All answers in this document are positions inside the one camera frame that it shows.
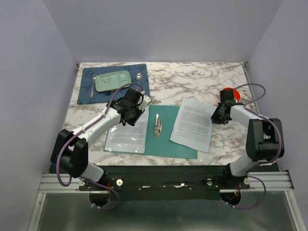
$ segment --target paper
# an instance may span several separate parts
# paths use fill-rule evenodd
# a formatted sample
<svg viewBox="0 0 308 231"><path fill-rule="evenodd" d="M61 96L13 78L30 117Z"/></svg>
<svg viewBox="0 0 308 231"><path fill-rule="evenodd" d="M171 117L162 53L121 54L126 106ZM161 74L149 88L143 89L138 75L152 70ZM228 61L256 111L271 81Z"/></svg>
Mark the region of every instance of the paper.
<svg viewBox="0 0 308 231"><path fill-rule="evenodd" d="M211 116L215 109L214 106L184 98L170 140L207 153L213 130Z"/></svg>
<svg viewBox="0 0 308 231"><path fill-rule="evenodd" d="M148 126L149 107L137 120L135 126L118 124L109 129L105 149L106 152L144 153L145 137Z"/></svg>

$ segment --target green folder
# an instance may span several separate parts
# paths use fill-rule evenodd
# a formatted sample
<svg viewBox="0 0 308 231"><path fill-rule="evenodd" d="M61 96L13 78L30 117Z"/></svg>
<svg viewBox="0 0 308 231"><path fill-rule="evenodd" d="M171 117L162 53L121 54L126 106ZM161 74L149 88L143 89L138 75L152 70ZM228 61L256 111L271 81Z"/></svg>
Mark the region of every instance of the green folder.
<svg viewBox="0 0 308 231"><path fill-rule="evenodd" d="M149 107L149 121L146 131L145 152L143 154L132 154L198 159L198 152L196 150L174 143L170 140L180 107L169 105L150 105ZM155 137L154 135L156 114L159 114L159 118L162 121L162 132L160 137Z"/></svg>

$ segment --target red cup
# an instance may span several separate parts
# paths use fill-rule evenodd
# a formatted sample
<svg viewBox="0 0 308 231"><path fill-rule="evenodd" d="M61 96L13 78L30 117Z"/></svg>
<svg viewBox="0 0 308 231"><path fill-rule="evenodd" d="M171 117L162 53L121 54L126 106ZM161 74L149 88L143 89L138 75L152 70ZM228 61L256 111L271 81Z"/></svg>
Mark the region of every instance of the red cup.
<svg viewBox="0 0 308 231"><path fill-rule="evenodd" d="M223 90L233 90L234 98L238 101L241 99L241 95L237 90L234 90L234 88L224 88Z"/></svg>

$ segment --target gray wall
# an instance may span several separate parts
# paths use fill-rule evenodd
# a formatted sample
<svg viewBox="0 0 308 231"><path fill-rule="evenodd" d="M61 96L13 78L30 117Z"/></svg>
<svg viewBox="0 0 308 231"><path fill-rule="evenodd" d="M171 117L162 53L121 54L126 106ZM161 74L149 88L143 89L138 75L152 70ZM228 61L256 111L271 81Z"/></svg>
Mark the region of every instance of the gray wall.
<svg viewBox="0 0 308 231"><path fill-rule="evenodd" d="M282 0L44 0L73 57L248 61Z"/></svg>
<svg viewBox="0 0 308 231"><path fill-rule="evenodd" d="M282 120L285 156L279 163L291 173L308 228L307 65L308 1L285 0L255 49L248 71L252 82L268 90L259 102L261 112Z"/></svg>
<svg viewBox="0 0 308 231"><path fill-rule="evenodd" d="M27 230L76 65L41 0L0 1L0 225Z"/></svg>

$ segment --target marble tabletop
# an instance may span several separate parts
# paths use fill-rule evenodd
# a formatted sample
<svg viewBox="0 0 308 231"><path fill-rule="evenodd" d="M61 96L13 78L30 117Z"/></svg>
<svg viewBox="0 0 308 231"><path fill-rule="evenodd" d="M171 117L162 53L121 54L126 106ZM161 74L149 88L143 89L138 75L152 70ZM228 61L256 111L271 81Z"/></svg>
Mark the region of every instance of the marble tabletop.
<svg viewBox="0 0 308 231"><path fill-rule="evenodd" d="M72 93L64 127L78 128L94 118L105 103L77 104L82 70L87 67L131 65L140 63L81 63ZM246 82L239 63L146 63L151 98L154 104L180 105L182 98L191 98L217 106L219 91ZM241 102L252 99L248 87L240 90ZM97 165L226 165L245 152L247 130L236 121L213 125L208 153L198 152L198 159L181 159L137 154L104 152L106 133L89 148L89 161Z"/></svg>

